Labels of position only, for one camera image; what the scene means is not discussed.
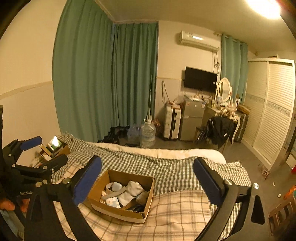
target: gray floor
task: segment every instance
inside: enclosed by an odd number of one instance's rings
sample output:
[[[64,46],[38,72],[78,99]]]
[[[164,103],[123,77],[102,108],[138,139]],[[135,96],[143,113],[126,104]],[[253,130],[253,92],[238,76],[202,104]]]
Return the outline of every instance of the gray floor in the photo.
[[[215,146],[209,145],[207,143],[197,145],[192,142],[162,140],[157,138],[155,145],[152,148],[187,150],[193,148],[213,149]],[[286,163],[282,165],[277,171],[271,173],[267,180],[265,180],[258,168],[258,165],[261,162],[242,143],[235,142],[231,145],[231,143],[228,142],[223,155],[227,162],[240,160],[243,167],[247,170],[251,182],[259,184],[260,189],[262,190],[262,202],[265,205],[266,211],[268,213],[279,203],[281,203],[285,193],[293,185],[296,185],[296,175],[291,174],[291,169]]]

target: wardrobe door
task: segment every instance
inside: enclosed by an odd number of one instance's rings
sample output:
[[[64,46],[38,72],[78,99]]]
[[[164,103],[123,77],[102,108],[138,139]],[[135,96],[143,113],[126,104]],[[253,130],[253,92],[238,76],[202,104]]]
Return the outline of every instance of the wardrobe door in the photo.
[[[252,146],[265,102],[268,65],[266,61],[249,62],[248,65],[249,71],[244,105],[248,106],[251,111],[243,138]]]
[[[266,161],[275,162],[287,136],[295,99],[295,68],[290,63],[269,62],[267,101],[254,149]]]

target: bed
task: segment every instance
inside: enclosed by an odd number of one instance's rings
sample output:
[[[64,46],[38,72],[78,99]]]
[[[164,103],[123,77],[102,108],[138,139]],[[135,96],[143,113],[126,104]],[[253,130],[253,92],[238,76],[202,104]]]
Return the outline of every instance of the bed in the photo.
[[[109,217],[93,210],[85,201],[79,204],[84,218],[102,241],[110,240],[195,240],[216,210],[209,203],[192,170],[196,157],[203,157],[211,169],[223,179],[237,185],[251,186],[247,171],[239,161],[226,163],[216,150],[162,150],[124,147],[108,143],[91,143],[71,134],[59,137],[71,150],[68,163],[53,174],[53,182],[72,177],[93,155],[102,159],[102,171],[113,169],[122,172],[153,176],[154,197],[144,224],[134,224]],[[60,204],[55,203],[58,217],[66,235],[75,239]],[[226,238],[235,222],[240,203],[234,206],[231,217],[220,237]]]

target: human hand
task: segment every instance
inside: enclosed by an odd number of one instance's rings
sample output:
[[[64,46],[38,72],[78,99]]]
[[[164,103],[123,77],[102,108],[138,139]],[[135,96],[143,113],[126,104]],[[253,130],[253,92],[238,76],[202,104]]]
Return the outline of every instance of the human hand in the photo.
[[[22,212],[27,212],[28,205],[29,205],[30,199],[23,199],[22,200],[22,206],[20,207]],[[4,198],[0,200],[0,209],[7,210],[7,211],[13,211],[15,209],[15,205],[8,199]]]

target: wardrobe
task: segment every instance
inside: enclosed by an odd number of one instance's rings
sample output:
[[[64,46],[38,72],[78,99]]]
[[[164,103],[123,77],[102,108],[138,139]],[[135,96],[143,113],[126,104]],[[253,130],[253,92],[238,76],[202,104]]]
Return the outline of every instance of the wardrobe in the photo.
[[[268,171],[284,162],[284,145],[295,113],[294,60],[248,61],[244,105],[250,114],[242,142]]]

